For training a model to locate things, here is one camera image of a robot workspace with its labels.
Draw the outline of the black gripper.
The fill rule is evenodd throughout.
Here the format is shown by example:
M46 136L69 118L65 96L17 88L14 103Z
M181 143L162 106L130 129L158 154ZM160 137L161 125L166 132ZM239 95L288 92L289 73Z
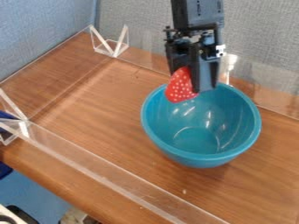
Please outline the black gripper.
M225 45L223 0L170 0L172 26L164 28L169 72L189 64L192 92L216 87Z

